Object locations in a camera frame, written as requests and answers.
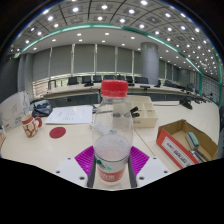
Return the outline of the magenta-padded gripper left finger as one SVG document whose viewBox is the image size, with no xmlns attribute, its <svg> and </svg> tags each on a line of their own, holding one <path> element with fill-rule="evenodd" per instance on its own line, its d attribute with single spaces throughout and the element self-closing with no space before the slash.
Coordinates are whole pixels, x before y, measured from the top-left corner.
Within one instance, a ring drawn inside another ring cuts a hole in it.
<svg viewBox="0 0 224 224">
<path fill-rule="evenodd" d="M 75 157 L 65 159 L 54 174 L 78 186 L 92 188 L 94 186 L 95 171 L 94 149 L 90 146 Z"/>
</svg>

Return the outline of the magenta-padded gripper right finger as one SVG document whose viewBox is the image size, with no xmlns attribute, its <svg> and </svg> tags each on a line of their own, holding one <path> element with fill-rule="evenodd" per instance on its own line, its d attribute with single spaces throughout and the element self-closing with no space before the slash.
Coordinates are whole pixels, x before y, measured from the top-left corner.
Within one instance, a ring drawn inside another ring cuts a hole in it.
<svg viewBox="0 0 224 224">
<path fill-rule="evenodd" d="M 132 188 L 146 186 L 171 174 L 158 157 L 149 157 L 136 147 L 130 151 L 128 172 Z"/>
</svg>

